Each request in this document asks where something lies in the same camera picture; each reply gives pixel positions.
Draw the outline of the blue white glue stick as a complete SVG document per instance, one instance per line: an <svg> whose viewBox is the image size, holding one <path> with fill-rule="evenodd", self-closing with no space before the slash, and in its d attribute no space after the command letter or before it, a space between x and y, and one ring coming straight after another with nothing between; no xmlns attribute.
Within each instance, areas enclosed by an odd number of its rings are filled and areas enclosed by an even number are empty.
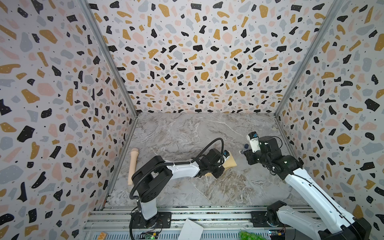
<svg viewBox="0 0 384 240"><path fill-rule="evenodd" d="M251 132L247 135L247 140L250 143L250 147L253 153L256 153L260 150L259 135L257 132Z"/></svg>

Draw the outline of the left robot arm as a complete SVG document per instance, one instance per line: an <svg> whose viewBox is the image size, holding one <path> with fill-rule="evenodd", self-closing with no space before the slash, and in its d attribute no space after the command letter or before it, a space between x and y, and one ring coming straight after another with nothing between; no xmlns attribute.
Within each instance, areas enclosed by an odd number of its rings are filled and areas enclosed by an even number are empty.
<svg viewBox="0 0 384 240"><path fill-rule="evenodd" d="M230 157L230 152L216 149L184 162L165 161L161 156L155 156L132 175L130 199L137 202L142 219L153 220L158 215L157 196L169 181L200 178L207 174L219 178L225 171L224 163Z"/></svg>

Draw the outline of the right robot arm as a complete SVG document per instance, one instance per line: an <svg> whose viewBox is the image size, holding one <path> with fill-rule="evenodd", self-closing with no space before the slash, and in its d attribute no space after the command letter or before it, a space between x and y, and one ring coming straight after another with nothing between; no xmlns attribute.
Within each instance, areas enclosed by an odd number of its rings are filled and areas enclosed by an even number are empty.
<svg viewBox="0 0 384 240"><path fill-rule="evenodd" d="M318 214L310 218L282 201L267 207L265 221L271 227L280 224L295 228L312 240L367 240L372 226L363 217L356 218L333 200L308 174L303 165L291 155L282 155L273 136L247 135L250 149L242 153L249 165L261 164L272 175L296 190Z"/></svg>

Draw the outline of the white paper sheet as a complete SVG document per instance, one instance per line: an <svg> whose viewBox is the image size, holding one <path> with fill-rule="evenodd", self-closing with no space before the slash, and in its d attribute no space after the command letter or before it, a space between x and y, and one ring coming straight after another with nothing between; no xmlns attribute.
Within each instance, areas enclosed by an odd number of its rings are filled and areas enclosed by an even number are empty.
<svg viewBox="0 0 384 240"><path fill-rule="evenodd" d="M200 240L203 231L204 228L202 226L191 221L190 219L186 219L178 240Z"/></svg>

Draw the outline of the green plastic object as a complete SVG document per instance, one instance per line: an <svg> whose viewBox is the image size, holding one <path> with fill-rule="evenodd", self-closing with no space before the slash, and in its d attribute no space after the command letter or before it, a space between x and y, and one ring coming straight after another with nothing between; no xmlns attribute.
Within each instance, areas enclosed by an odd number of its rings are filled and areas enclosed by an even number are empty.
<svg viewBox="0 0 384 240"><path fill-rule="evenodd" d="M266 240L261 235L255 234L255 233L249 233L246 231L241 231L239 233L240 240Z"/></svg>

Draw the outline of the wooden roller pin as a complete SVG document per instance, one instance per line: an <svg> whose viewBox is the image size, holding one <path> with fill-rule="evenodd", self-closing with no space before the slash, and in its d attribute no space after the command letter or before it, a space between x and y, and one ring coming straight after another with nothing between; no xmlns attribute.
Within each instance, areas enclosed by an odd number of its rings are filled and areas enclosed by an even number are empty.
<svg viewBox="0 0 384 240"><path fill-rule="evenodd" d="M139 155L139 149L133 148L130 154L130 167L128 173L128 186L133 185L132 176L136 172L137 159Z"/></svg>

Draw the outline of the right circuit board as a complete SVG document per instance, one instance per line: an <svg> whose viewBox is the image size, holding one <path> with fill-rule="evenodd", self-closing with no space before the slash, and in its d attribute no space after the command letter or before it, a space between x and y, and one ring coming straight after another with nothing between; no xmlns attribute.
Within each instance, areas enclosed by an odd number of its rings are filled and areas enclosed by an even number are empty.
<svg viewBox="0 0 384 240"><path fill-rule="evenodd" d="M286 240L286 232L284 230L269 230L271 240Z"/></svg>

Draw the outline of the small circuit board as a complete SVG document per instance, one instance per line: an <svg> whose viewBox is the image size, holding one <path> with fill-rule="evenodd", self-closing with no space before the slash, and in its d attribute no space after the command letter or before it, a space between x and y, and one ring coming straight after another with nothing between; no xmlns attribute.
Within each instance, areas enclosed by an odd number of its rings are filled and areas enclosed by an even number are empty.
<svg viewBox="0 0 384 240"><path fill-rule="evenodd" d="M159 238L159 232L149 231L139 234L139 240L157 240Z"/></svg>

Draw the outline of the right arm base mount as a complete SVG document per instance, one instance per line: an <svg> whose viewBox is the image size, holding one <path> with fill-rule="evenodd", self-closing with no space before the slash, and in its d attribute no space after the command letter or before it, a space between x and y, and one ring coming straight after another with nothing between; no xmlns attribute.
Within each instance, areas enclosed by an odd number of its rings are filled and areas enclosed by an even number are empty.
<svg viewBox="0 0 384 240"><path fill-rule="evenodd" d="M278 217L278 213L280 212L281 211L252 211L250 221L254 228L282 228L284 226L292 227L289 225L288 221L285 221L284 223L281 222L281 219Z"/></svg>

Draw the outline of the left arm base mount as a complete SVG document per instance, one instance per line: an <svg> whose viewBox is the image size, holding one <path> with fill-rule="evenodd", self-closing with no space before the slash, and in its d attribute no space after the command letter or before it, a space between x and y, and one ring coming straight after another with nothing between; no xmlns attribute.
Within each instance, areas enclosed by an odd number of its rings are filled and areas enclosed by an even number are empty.
<svg viewBox="0 0 384 240"><path fill-rule="evenodd" d="M171 227L172 213L158 212L154 217L145 220L142 213L135 211L131 214L131 229L169 229Z"/></svg>

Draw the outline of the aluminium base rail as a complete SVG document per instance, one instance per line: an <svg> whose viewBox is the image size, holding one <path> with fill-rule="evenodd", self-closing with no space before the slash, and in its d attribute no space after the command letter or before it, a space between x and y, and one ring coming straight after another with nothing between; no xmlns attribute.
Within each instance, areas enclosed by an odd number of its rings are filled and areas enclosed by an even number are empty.
<svg viewBox="0 0 384 240"><path fill-rule="evenodd" d="M205 207L167 207L159 212L171 212L169 229L131 229L133 208L108 207L102 211L91 212L84 227L83 240L96 240L104 234L105 240L139 240L142 232L159 232L158 240L177 240L186 219L204 228L200 240L239 240L239 233L246 231L261 235L270 240L269 230L284 230L286 240L306 240L308 237L293 227L254 228L250 219L252 211L266 211L265 206L205 206Z"/></svg>

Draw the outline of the left aluminium corner post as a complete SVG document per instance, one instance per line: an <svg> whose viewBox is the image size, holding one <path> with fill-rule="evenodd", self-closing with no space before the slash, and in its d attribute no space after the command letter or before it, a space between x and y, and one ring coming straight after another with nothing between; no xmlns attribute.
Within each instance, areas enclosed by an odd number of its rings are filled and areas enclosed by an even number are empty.
<svg viewBox="0 0 384 240"><path fill-rule="evenodd" d="M120 90L122 92L122 95L123 95L123 97L127 103L128 108L129 108L129 113L131 114L133 119L136 119L138 117L138 113L134 107L134 104L131 101L130 95L126 89L126 86L122 80L121 75L119 74L118 68L117 68L117 66L116 66L116 64L115 64L115 62L114 62L114 60L110 54L110 51L108 49L108 45L105 43L105 41L103 39L102 32L101 32L101 30L97 24L97 21L96 21L93 13L91 11L89 3L86 0L78 0L78 3L80 5L82 12L84 13L85 19L86 19L87 23L89 24L90 29L92 30L92 32L95 36L97 43L100 46L101 52L102 52L103 56L105 57L106 62L113 73L113 76L115 77L115 80L118 84L118 87L120 88Z"/></svg>

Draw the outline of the aluminium corner post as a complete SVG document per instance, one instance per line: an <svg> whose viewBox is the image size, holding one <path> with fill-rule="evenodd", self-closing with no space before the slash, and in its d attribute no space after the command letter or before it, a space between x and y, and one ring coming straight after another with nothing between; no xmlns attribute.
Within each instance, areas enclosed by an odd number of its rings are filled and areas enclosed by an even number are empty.
<svg viewBox="0 0 384 240"><path fill-rule="evenodd" d="M298 70L296 71L293 80L291 81L290 85L287 88L287 91L285 92L283 99L279 103L275 113L274 117L277 119L279 114L283 111L283 108L287 101L289 100L290 94L294 92L295 86L298 84L301 76L303 75L304 71L306 70L307 65L310 63L311 59L313 58L314 54L317 52L317 48L319 47L320 43L322 42L322 39L324 38L324 35L327 33L329 27L331 26L333 20L336 18L337 13L339 12L339 9L342 7L343 1L342 0L334 0L333 3L330 6L329 11L327 12L326 18L323 21L323 24L321 25L318 33L316 34L314 41L311 43L306 55L304 56L302 62L299 64Z"/></svg>
<svg viewBox="0 0 384 240"><path fill-rule="evenodd" d="M92 32L95 36L97 43L100 46L101 52L102 52L103 56L105 57L106 62L113 73L113 76L115 77L115 80L118 84L118 87L120 88L120 90L122 92L122 95L123 95L123 97L127 103L128 108L129 108L129 113L131 114L133 119L136 119L138 117L138 113L134 107L134 104L131 101L130 95L126 89L126 86L122 80L121 75L119 74L118 68L117 68L117 66L116 66L116 64L115 64L115 62L114 62L114 60L110 54L110 51L108 49L108 45L105 43L105 41L103 39L102 32L101 32L101 30L97 24L97 21L96 21L93 13L91 11L89 3L86 0L78 0L78 3L80 5L82 12L84 13L85 19L86 19L87 23L89 24L90 29L92 30Z"/></svg>

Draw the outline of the right aluminium corner post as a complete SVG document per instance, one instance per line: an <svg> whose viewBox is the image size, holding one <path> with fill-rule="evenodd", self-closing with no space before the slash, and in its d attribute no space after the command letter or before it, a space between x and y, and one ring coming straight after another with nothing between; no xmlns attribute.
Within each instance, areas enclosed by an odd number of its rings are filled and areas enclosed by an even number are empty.
<svg viewBox="0 0 384 240"><path fill-rule="evenodd" d="M324 38L324 35L327 33L329 27L331 26L333 20L336 18L337 13L339 12L339 9L342 7L343 1L342 0L334 0L333 3L330 6L329 11L327 12L326 18L323 21L323 24L321 25L318 33L316 34L314 41L311 43L306 55L304 56L302 62L299 64L298 70L296 71L293 80L291 81L290 85L287 88L287 91L285 92L283 99L279 103L275 113L274 117L277 119L279 114L283 111L283 108L287 101L289 100L290 94L294 92L295 86L298 84L301 76L303 75L304 71L306 70L307 65L310 63L311 59L313 58L314 54L317 52L317 48L319 47L320 43L322 42L322 39Z"/></svg>

